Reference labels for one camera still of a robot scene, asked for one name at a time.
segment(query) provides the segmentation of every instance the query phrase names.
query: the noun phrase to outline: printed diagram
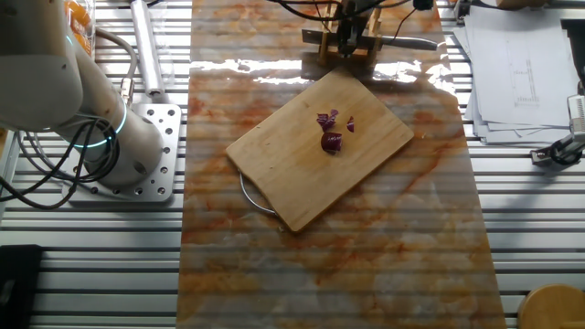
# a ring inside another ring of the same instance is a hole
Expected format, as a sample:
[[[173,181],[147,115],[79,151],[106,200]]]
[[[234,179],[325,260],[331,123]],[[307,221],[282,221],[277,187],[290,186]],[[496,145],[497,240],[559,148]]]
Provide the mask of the printed diagram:
[[[518,37],[514,37],[514,41],[510,39],[511,37],[506,34],[505,46],[514,95],[514,106],[516,108],[536,108],[540,104],[540,99],[535,87],[528,44],[524,40],[519,40]]]

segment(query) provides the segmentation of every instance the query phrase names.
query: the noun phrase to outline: wooden cutting board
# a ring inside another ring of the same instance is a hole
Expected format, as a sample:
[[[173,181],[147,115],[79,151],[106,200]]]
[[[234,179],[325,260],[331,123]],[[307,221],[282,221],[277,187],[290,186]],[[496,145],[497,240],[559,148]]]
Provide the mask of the wooden cutting board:
[[[330,132],[342,149],[321,148],[317,113],[339,111]],[[355,132],[346,124],[353,116]],[[300,231],[388,160],[413,132],[363,84],[336,69],[228,147],[228,157],[259,188],[292,231]]]

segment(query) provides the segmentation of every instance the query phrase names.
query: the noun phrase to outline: metal handle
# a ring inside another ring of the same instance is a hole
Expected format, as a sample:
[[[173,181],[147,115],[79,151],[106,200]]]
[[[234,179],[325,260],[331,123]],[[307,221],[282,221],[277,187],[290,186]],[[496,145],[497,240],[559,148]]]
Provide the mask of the metal handle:
[[[136,45],[140,58],[140,72],[143,75],[144,88],[149,97],[158,97],[165,94],[165,84],[161,75],[161,67],[156,52],[153,26],[150,21],[148,6],[143,0],[134,0],[130,3],[132,20],[136,33]]]
[[[423,39],[420,37],[383,37],[382,44],[419,50],[437,50],[439,44],[432,40]]]
[[[262,210],[268,214],[278,216],[278,215],[276,215],[276,211],[274,211],[272,209],[265,208],[265,207],[257,204],[256,202],[254,202],[254,200],[251,199],[251,197],[248,195],[248,192],[246,192],[246,187],[244,186],[244,175],[242,175],[241,172],[239,172],[239,184],[241,185],[241,191],[244,192],[244,196],[248,199],[248,201],[250,201],[250,203],[253,206],[255,206],[259,210]]]

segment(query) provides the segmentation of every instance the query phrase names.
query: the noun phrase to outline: wooden stool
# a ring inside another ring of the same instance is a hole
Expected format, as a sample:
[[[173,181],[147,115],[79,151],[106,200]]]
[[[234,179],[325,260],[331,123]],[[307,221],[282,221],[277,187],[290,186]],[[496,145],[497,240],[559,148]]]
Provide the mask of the wooden stool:
[[[519,329],[585,329],[585,293],[566,284],[540,287],[518,308]]]

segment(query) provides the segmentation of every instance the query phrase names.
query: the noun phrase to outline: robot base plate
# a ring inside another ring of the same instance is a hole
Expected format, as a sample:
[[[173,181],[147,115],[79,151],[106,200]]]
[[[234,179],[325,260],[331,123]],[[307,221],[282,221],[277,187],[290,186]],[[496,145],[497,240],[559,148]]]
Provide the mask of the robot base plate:
[[[156,169],[141,182],[132,186],[108,187],[98,182],[79,186],[71,204],[96,205],[116,203],[162,203],[170,201],[175,182],[176,155],[181,126],[181,109],[172,104],[133,104],[134,113],[147,118],[160,131],[163,137],[163,156]],[[72,152],[62,169],[75,175],[73,168],[77,166],[80,154]],[[70,182],[63,184],[61,194],[69,192]]]

